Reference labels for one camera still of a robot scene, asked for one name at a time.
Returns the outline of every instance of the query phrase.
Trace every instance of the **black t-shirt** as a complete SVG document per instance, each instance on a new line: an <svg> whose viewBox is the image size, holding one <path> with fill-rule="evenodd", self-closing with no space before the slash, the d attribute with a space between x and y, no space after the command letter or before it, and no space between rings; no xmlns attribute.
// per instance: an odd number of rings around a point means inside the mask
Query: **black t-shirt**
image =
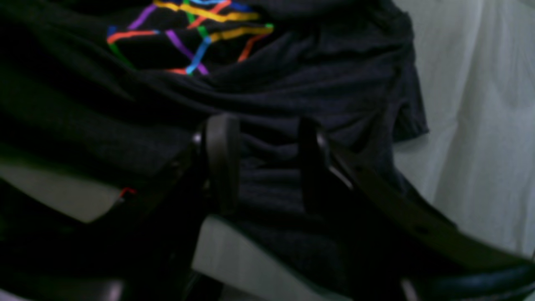
<svg viewBox="0 0 535 301"><path fill-rule="evenodd" d="M427 131L409 17L390 0L0 1L0 139L141 185L209 115L241 119L231 220L312 281L348 292L304 212L301 116L402 193L392 143Z"/></svg>

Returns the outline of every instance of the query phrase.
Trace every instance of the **blue line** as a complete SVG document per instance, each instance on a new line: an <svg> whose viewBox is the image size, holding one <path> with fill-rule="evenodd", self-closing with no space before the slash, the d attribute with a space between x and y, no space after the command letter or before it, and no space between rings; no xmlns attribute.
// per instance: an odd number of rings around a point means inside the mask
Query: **blue line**
<svg viewBox="0 0 535 301"><path fill-rule="evenodd" d="M236 2L232 2L229 5L229 7L232 7L233 9L235 9L237 11L242 11L242 12L254 12L254 10L252 8L248 7L247 5L236 3Z"/></svg>
<svg viewBox="0 0 535 301"><path fill-rule="evenodd" d="M197 4L201 5L210 5L210 4L218 4L223 2L224 0L190 0L191 2L195 2Z"/></svg>
<svg viewBox="0 0 535 301"><path fill-rule="evenodd" d="M114 34L117 31L117 26L110 26L108 27L108 37L110 37L112 34Z"/></svg>
<svg viewBox="0 0 535 301"><path fill-rule="evenodd" d="M188 68L186 68L186 72L188 74L191 74L193 71L195 71L197 66L200 64L202 57L204 56L204 53L208 49L208 46L210 45L211 42L212 42L212 39L209 36L204 38L204 40L202 41L202 44L197 49L197 53L195 54L195 57L193 57L192 59L192 63L188 66Z"/></svg>
<svg viewBox="0 0 535 301"><path fill-rule="evenodd" d="M176 4L181 4L182 0L171 0L172 2ZM210 5L210 4L218 4L225 0L190 0L191 2L200 4L200 5Z"/></svg>

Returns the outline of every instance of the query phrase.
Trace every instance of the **white fabric backdrop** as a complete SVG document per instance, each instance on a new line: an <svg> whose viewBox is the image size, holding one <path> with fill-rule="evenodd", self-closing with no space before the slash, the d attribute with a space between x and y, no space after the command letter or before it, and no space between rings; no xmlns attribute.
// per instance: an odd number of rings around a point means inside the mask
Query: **white fabric backdrop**
<svg viewBox="0 0 535 301"><path fill-rule="evenodd" d="M413 19L431 134L396 164L460 228L535 248L535 1L396 0Z"/></svg>

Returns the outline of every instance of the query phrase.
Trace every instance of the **orange line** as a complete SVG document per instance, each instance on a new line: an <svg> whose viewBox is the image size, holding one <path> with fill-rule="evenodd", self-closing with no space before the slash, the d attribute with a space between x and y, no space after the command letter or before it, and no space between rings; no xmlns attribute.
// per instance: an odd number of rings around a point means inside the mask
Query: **orange line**
<svg viewBox="0 0 535 301"><path fill-rule="evenodd" d="M267 36L266 34L261 35L255 35L252 38L247 41L247 44L245 45L245 48L243 49L240 57L238 58L238 62L244 61L247 57L249 57L249 53L251 53L251 50L253 49L253 46L256 41L261 40L263 37Z"/></svg>
<svg viewBox="0 0 535 301"><path fill-rule="evenodd" d="M184 74L184 75L188 74L186 72L186 69L168 69L168 71L173 72L173 73L178 73L178 74Z"/></svg>
<svg viewBox="0 0 535 301"><path fill-rule="evenodd" d="M156 33L154 31L116 33L108 37L108 44L113 44L117 40L123 39L125 37L132 37L132 36L137 36L137 35L153 35L153 34L156 34Z"/></svg>
<svg viewBox="0 0 535 301"><path fill-rule="evenodd" d="M220 12L222 9L224 9L225 7L229 6L231 3L230 0L227 0L227 1L224 1L224 2L221 2L219 4L217 4L216 6L214 6L214 8L212 10L210 10L211 13L218 13ZM203 21L206 20L206 17L198 17L197 20L195 20L195 22L191 23L189 26L188 26L188 29L191 29L191 28L195 28L197 26L199 26Z"/></svg>

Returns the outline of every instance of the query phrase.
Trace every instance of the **purple line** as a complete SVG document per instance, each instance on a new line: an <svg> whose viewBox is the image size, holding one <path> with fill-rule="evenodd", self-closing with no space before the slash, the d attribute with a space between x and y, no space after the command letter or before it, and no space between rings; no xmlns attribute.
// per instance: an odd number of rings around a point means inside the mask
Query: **purple line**
<svg viewBox="0 0 535 301"><path fill-rule="evenodd" d="M143 12L141 12L137 20L134 21L132 24L130 24L128 29L133 31L137 29L138 27L140 27L141 24L143 24L143 22L145 22L145 20L149 17L149 15L156 9L157 9L157 6L155 6L154 4L149 5L146 9L143 10Z"/></svg>
<svg viewBox="0 0 535 301"><path fill-rule="evenodd" d="M187 56L190 60L193 60L193 58L195 57L193 55L193 53L191 51L189 51L189 49L186 48L186 46L184 46L184 44L182 44L182 42L180 42L180 39L178 38L177 34L174 33L174 31L172 30L168 30L165 32L165 34L167 34L167 36L169 37L169 40L171 40L171 43L173 43L173 45L181 52L183 53L185 56ZM199 63L198 65L198 70L203 74L203 75L206 75L208 74L208 70L206 69L206 67L204 67L204 65L202 63Z"/></svg>

